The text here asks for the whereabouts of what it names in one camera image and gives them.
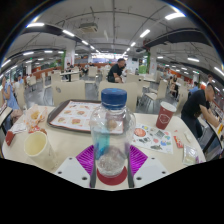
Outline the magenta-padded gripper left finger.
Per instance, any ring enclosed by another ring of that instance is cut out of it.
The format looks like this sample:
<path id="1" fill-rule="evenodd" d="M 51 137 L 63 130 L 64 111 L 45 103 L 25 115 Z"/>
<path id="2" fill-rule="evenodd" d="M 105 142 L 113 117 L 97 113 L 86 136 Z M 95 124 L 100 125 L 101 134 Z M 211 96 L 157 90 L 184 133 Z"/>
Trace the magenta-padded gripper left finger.
<path id="1" fill-rule="evenodd" d="M 94 188 L 96 169 L 94 166 L 94 147 L 89 146 L 76 157 L 67 157 L 55 175 L 84 188 Z"/>

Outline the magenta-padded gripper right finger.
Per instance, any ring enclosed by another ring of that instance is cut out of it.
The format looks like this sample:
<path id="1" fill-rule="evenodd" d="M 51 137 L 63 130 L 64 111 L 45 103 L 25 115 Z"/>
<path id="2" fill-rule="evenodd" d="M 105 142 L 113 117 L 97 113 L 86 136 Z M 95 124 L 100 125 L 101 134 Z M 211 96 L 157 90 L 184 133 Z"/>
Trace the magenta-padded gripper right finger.
<path id="1" fill-rule="evenodd" d="M 130 146 L 128 159 L 128 185 L 140 188 L 157 181 L 169 172 L 156 157 L 148 157 L 135 146 Z"/>

